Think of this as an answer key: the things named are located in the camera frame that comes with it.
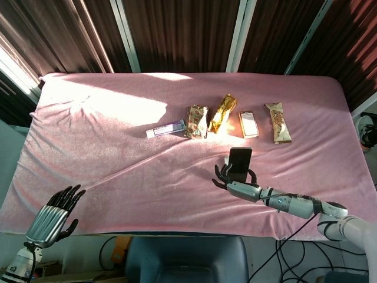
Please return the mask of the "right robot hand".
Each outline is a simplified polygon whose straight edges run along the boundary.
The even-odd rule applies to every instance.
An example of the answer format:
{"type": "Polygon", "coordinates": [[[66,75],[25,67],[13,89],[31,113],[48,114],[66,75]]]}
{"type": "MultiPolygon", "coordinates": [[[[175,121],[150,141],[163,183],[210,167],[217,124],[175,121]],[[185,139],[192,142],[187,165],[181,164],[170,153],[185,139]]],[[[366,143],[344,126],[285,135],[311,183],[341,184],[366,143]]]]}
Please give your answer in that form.
{"type": "Polygon", "coordinates": [[[262,188],[256,183],[257,177],[254,171],[249,169],[247,173],[251,176],[251,182],[238,182],[232,180],[228,176],[229,170],[232,168],[232,164],[223,165],[219,168],[218,165],[214,166],[214,171],[217,179],[212,179],[214,185],[218,188],[228,191],[232,196],[240,199],[248,200],[250,202],[257,202],[260,200],[260,194],[262,188]]]}

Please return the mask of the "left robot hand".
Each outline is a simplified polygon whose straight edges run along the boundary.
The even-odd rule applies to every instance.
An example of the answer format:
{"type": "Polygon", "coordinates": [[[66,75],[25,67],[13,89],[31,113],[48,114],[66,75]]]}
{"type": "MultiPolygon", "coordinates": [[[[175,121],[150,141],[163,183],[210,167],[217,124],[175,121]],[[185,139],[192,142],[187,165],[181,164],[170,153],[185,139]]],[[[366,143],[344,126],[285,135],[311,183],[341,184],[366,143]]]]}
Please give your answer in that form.
{"type": "Polygon", "coordinates": [[[27,242],[41,249],[69,237],[78,225],[78,219],[64,229],[64,225],[85,190],[80,185],[69,186],[55,193],[37,213],[26,232],[27,242]]]}

